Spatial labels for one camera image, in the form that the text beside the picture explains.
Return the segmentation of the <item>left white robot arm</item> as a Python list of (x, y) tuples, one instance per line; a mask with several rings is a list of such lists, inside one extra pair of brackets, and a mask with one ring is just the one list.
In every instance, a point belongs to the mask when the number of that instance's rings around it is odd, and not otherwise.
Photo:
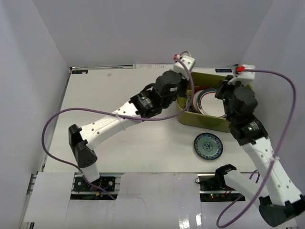
[(110, 115), (88, 125), (79, 127), (73, 124), (69, 127), (69, 145), (89, 190), (96, 190), (101, 184), (95, 148), (120, 131), (140, 124), (145, 118), (159, 115), (178, 96), (185, 95), (188, 82), (181, 73), (165, 71), (154, 83), (147, 85)]

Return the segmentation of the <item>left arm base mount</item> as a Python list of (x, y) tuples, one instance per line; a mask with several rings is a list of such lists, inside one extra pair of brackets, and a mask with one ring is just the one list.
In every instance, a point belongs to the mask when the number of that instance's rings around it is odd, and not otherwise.
[(110, 193), (112, 198), (106, 194), (104, 191), (89, 185), (83, 177), (75, 177), (74, 183), (71, 190), (71, 200), (115, 200), (118, 196), (115, 193), (115, 183), (116, 177), (114, 176), (100, 176), (96, 181), (93, 181), (92, 184), (99, 186), (104, 189), (106, 192)]

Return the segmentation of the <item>white plate teal red rim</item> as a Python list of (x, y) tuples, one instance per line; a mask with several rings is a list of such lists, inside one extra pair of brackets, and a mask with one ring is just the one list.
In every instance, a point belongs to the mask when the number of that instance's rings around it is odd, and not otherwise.
[(215, 97), (216, 91), (214, 88), (202, 90), (197, 98), (197, 107), (204, 115), (224, 118), (223, 101)]

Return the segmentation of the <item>orange sunburst white plate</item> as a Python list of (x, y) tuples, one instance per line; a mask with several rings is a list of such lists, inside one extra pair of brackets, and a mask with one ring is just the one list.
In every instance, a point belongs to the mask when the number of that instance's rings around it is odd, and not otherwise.
[(201, 92), (202, 92), (202, 91), (197, 92), (196, 94), (194, 94), (193, 100), (192, 100), (192, 108), (193, 108), (193, 110), (194, 110), (196, 113), (198, 113), (198, 114), (200, 114), (201, 112), (200, 112), (200, 110), (199, 110), (199, 108), (198, 108), (198, 105), (197, 105), (197, 99), (198, 99), (198, 96), (199, 96), (199, 94), (200, 94)]

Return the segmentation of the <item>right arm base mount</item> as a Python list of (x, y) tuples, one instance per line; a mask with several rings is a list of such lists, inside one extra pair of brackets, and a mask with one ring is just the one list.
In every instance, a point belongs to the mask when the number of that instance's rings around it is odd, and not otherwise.
[(220, 187), (214, 176), (211, 175), (198, 176), (195, 183), (199, 185), (202, 203), (233, 202), (241, 195), (230, 187)]

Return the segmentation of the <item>teal scalloped plate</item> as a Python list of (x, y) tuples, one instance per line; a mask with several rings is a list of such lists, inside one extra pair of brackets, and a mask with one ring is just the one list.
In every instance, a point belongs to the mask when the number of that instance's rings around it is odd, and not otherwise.
[(191, 102), (191, 97), (189, 96), (189, 97), (187, 97), (187, 100), (185, 103), (186, 111), (189, 112), (191, 107), (192, 107), (192, 102)]

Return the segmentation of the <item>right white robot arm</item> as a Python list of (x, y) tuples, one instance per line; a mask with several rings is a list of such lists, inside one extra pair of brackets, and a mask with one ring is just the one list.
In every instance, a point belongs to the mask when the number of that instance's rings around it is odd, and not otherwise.
[(305, 197), (276, 158), (266, 129), (254, 115), (258, 102), (255, 93), (246, 87), (253, 79), (228, 75), (215, 97), (223, 102), (232, 136), (266, 182), (259, 185), (227, 164), (216, 169), (215, 184), (220, 190), (231, 187), (245, 198), (253, 199), (264, 221), (277, 227), (304, 212)]

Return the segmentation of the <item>dark red round plate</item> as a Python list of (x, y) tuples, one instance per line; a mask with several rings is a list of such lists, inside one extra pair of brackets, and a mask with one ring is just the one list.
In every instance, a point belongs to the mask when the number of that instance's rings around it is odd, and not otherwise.
[(201, 87), (201, 88), (198, 88), (198, 89), (195, 89), (195, 94), (197, 93), (197, 92), (200, 92), (200, 91), (203, 91), (203, 90), (206, 90), (206, 89), (209, 89), (209, 87)]

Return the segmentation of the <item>small teal patterned plate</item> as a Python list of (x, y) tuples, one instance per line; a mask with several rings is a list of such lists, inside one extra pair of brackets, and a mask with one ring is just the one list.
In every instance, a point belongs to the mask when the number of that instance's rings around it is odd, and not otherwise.
[(224, 151), (221, 139), (212, 133), (199, 134), (194, 139), (193, 148), (195, 153), (205, 160), (216, 160)]

